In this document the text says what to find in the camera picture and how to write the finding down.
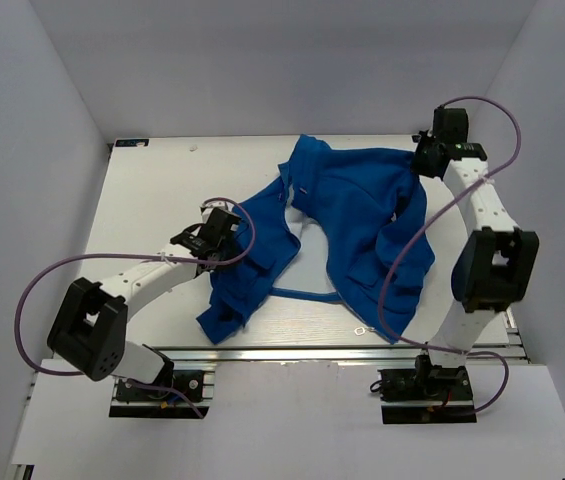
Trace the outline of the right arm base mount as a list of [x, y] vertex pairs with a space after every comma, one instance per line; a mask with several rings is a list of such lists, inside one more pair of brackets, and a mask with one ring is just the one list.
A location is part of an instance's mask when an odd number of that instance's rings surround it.
[[380, 400], [385, 425], [476, 423], [473, 391], [465, 367], [383, 369], [369, 391]]

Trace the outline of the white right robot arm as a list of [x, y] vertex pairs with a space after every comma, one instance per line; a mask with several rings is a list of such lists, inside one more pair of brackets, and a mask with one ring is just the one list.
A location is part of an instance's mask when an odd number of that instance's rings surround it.
[[464, 380], [466, 358], [482, 331], [525, 296], [539, 250], [538, 235], [522, 229], [502, 204], [486, 152], [469, 142], [468, 133], [465, 109], [437, 107], [411, 166], [423, 177], [443, 181], [457, 200], [468, 236], [451, 274], [452, 306], [416, 360], [414, 388], [428, 399]]

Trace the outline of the blue zip jacket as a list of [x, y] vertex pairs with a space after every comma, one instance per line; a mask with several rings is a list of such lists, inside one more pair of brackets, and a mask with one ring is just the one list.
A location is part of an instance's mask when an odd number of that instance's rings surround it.
[[393, 342], [416, 314], [435, 262], [425, 223], [427, 197], [410, 151], [339, 150], [302, 135], [278, 177], [242, 202], [255, 228], [235, 234], [246, 258], [211, 275], [209, 307], [197, 321], [219, 344], [244, 327], [275, 281], [298, 259], [301, 240], [287, 218], [298, 212], [326, 236], [326, 275], [367, 326]]

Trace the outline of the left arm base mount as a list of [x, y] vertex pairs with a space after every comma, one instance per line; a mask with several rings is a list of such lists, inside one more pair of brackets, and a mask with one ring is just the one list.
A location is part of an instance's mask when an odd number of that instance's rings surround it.
[[149, 390], [129, 380], [116, 380], [110, 418], [202, 420], [214, 395], [211, 367], [176, 368], [166, 390]]

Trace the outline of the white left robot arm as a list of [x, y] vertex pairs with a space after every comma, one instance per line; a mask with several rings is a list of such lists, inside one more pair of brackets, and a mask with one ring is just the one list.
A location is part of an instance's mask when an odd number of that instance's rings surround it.
[[127, 324], [162, 295], [236, 257], [233, 235], [240, 223], [240, 216], [226, 207], [207, 207], [203, 222], [172, 237], [155, 260], [143, 260], [104, 280], [75, 280], [47, 346], [93, 381], [113, 376], [150, 398], [170, 396], [172, 360], [127, 340]]

